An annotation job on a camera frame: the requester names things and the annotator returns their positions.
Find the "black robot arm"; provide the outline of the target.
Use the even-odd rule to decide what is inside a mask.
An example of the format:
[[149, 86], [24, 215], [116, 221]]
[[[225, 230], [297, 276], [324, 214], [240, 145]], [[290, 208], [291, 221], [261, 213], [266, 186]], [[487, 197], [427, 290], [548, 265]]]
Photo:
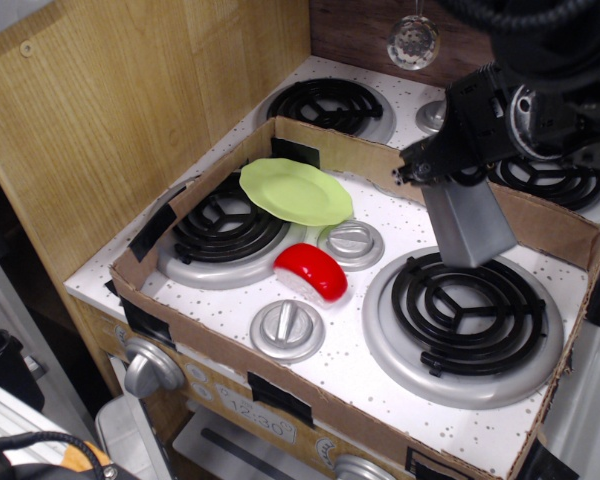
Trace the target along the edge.
[[600, 1], [445, 1], [493, 62], [445, 92], [440, 131], [405, 148], [399, 184], [474, 185], [519, 157], [600, 171]]

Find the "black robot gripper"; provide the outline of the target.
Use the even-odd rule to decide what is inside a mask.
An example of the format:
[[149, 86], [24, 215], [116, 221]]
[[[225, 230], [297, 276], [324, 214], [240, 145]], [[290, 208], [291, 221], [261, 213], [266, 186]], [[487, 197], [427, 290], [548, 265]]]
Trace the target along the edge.
[[507, 159], [530, 158], [517, 141], [511, 120], [521, 84], [490, 62], [453, 82], [445, 91], [446, 111], [439, 131], [400, 152], [394, 170], [398, 185], [434, 186], [446, 182], [472, 187]]

